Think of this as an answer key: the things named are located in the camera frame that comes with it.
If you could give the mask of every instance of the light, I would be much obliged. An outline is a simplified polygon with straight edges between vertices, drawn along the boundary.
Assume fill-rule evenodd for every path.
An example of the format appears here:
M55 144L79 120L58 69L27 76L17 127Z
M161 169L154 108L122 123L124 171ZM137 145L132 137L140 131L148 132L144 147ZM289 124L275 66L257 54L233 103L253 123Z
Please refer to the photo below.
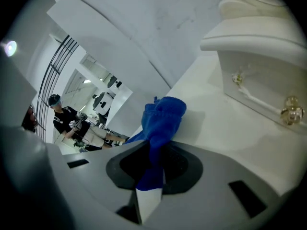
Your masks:
M88 80L88 79L83 81L83 83L89 83L89 82L91 82L91 81Z
M10 56L12 56L12 55L15 53L16 49L17 49L17 44L16 44L16 42L15 42L15 41L9 41L9 42L5 45L5 47L4 47L4 52L5 52L5 54L6 54L8 57L10 57Z

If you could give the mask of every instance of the black cap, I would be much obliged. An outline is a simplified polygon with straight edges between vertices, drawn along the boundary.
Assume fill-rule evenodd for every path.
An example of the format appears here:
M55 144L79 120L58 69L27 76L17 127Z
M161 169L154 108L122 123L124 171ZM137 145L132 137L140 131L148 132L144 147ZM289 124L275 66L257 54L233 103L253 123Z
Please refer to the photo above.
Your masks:
M56 105L59 102L60 98L61 97L58 94L52 94L48 98L48 105L49 106Z

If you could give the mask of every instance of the black metal railing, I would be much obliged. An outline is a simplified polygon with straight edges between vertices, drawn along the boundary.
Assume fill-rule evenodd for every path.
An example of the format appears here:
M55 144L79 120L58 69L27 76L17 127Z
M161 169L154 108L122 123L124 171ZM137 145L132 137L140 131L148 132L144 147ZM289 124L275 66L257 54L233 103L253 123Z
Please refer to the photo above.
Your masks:
M39 89L36 106L36 114L38 119L36 133L42 138L43 141L46 141L46 122L49 108L48 97L53 93L59 75L78 46L78 43L72 37L67 36L58 47L45 72Z

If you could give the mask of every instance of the black t-shirt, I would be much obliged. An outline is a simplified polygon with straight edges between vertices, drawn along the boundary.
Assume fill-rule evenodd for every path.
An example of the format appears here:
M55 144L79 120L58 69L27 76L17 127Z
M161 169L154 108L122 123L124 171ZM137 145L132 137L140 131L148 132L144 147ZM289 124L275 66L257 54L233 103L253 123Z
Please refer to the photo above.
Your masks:
M64 107L62 110L63 113L54 112L53 119L53 125L60 134L62 134L63 131L70 132L71 128L69 127L69 123L77 119L77 111L72 109L70 106ZM82 121L82 128L79 131L76 131L75 134L72 135L72 138L82 140L89 127L89 123Z

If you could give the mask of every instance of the white cabinet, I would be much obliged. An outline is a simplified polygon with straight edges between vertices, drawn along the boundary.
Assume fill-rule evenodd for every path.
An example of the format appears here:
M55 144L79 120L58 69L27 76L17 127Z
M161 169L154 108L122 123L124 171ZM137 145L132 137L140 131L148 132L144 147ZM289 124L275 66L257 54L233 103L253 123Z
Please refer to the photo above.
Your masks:
M201 49L217 50L227 95L307 134L307 50L294 22L273 17L225 20L203 38Z

